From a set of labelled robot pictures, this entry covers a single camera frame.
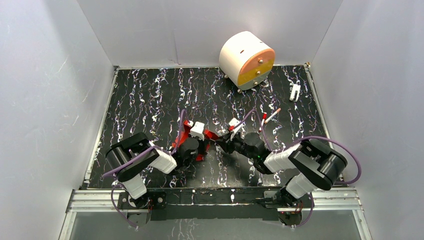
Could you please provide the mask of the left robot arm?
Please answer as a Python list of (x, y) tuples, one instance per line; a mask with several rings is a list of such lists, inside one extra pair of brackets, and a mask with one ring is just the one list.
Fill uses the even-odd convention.
[(201, 161), (209, 147), (209, 140), (189, 135), (182, 137), (169, 152), (154, 145), (140, 132), (110, 146), (105, 158), (112, 170), (102, 177), (115, 177), (130, 195), (130, 202), (137, 208), (144, 208), (150, 200), (141, 177), (144, 169), (151, 167), (166, 175), (175, 174), (179, 169)]

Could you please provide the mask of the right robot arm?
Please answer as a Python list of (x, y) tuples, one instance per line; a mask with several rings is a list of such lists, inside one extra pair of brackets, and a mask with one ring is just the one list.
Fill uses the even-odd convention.
[(241, 137), (228, 133), (215, 143), (225, 153), (237, 152), (253, 161), (255, 169), (265, 175), (297, 169), (280, 190), (278, 197), (288, 207), (295, 207), (302, 197), (315, 189), (330, 190), (348, 165), (347, 159), (324, 143), (325, 138), (309, 136), (283, 150), (270, 150), (258, 133)]

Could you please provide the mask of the red paper box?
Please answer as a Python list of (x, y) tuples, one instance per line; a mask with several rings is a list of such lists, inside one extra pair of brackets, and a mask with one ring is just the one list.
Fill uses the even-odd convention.
[(192, 162), (203, 161), (211, 142), (215, 142), (219, 136), (199, 121), (185, 120), (182, 127), (182, 133), (172, 144), (171, 151), (176, 151), (171, 155), (178, 165), (188, 166)]

